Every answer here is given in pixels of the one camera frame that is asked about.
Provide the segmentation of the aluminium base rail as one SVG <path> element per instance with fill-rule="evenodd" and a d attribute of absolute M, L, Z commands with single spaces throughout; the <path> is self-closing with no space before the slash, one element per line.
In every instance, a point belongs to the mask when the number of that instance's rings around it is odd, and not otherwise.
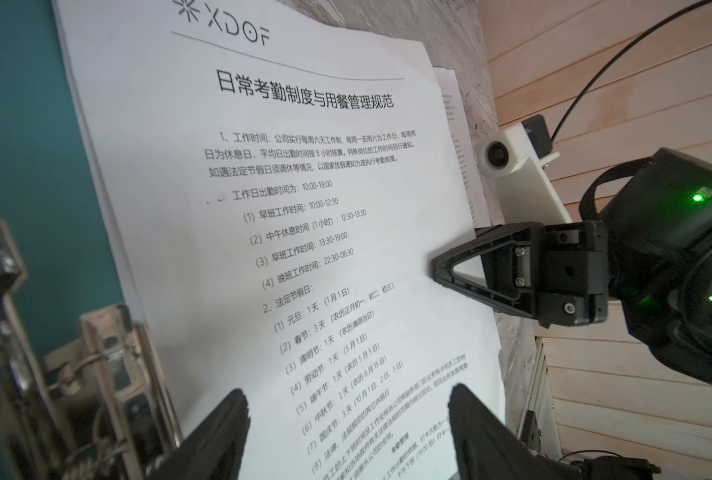
<path fill-rule="evenodd" d="M 536 360 L 518 438 L 533 453 L 558 460 L 562 456 L 561 442 L 542 338 L 536 338 L 536 348 Z"/>

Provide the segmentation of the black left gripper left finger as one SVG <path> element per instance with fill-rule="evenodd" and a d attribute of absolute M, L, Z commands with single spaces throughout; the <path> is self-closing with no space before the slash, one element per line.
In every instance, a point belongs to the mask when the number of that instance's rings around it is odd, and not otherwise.
<path fill-rule="evenodd" d="M 250 425 L 247 398 L 235 389 L 149 479 L 237 479 Z"/>

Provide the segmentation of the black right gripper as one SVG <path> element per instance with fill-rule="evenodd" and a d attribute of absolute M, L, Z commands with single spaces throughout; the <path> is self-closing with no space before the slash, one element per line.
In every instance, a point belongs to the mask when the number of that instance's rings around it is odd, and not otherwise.
<path fill-rule="evenodd" d="M 712 385 L 712 164 L 661 148 L 599 176 L 579 213 L 608 239 L 608 293 L 662 364 Z M 512 223 L 431 260 L 440 285 L 497 312 L 538 316 L 545 226 Z"/>

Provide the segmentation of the printed paper sheet with title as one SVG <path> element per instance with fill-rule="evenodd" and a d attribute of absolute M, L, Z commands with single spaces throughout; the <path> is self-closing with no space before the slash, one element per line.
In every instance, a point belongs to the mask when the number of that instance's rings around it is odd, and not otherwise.
<path fill-rule="evenodd" d="M 493 313 L 435 283 L 471 240 L 425 46 L 275 1 L 59 1 L 61 42 L 183 431 L 231 391 L 244 479 L 448 479 Z"/>

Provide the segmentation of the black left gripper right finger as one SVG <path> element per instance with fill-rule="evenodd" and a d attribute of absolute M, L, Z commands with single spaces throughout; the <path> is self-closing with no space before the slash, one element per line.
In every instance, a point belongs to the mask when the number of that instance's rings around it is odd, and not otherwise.
<path fill-rule="evenodd" d="M 461 479 L 559 479 L 464 384 L 453 387 L 448 408 Z"/>

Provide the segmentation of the metal folder clip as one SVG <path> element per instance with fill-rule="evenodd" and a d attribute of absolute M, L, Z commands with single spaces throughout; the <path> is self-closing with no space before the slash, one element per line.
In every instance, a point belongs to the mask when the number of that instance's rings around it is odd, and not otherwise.
<path fill-rule="evenodd" d="M 182 431 L 149 328 L 127 306 L 83 314 L 35 354 L 13 296 L 28 275 L 0 220 L 0 446 L 17 479 L 146 479 Z"/>

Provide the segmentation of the green file folder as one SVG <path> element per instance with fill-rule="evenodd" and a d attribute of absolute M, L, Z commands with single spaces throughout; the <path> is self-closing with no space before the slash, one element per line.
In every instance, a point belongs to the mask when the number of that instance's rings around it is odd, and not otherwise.
<path fill-rule="evenodd" d="M 36 354 L 122 301 L 48 1 L 0 1 L 0 219 L 28 270 L 14 300 Z"/>

